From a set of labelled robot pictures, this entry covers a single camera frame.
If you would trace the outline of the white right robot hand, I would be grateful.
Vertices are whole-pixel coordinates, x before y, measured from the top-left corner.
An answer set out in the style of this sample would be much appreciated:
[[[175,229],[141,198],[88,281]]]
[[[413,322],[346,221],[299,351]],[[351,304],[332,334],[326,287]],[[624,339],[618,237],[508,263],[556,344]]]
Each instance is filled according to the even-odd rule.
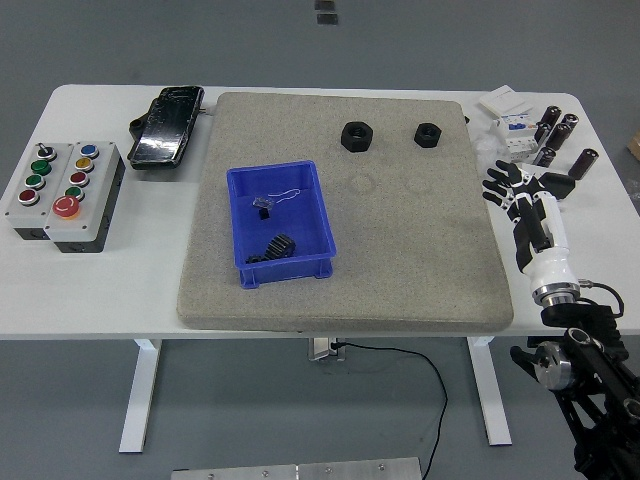
[[[544,307],[575,303],[580,285],[569,264],[569,243],[557,198],[542,180],[514,163],[498,160],[487,174],[482,196],[513,224],[516,264],[529,279],[534,302]]]

